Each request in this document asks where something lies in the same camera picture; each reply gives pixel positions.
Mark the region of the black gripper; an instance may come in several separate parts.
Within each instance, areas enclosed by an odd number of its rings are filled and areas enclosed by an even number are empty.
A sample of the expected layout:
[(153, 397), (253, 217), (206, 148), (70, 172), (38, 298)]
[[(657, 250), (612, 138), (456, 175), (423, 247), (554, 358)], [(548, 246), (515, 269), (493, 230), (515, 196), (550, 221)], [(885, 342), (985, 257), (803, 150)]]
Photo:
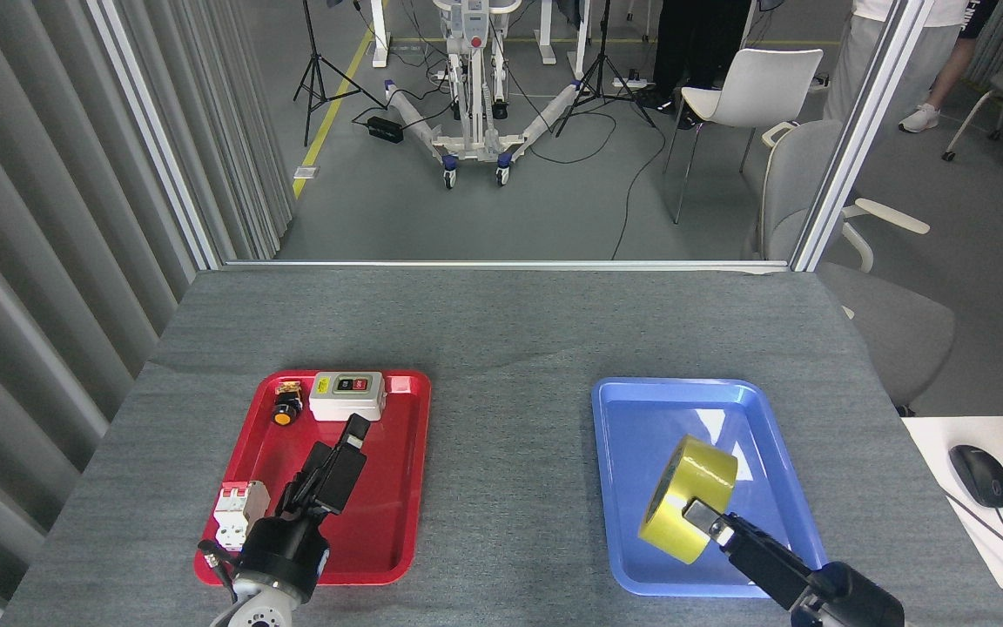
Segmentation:
[(275, 516), (262, 517), (248, 530), (240, 551), (242, 578), (271, 584), (299, 603), (309, 603), (330, 555), (321, 524), (326, 513), (339, 515), (347, 505), (366, 464), (361, 448), (370, 424), (350, 414), (335, 446), (314, 443), (303, 467), (287, 482)]
[(737, 513), (701, 499), (682, 517), (702, 531), (773, 602), (791, 611), (792, 626), (904, 626), (902, 603), (843, 561), (812, 571), (800, 556)]

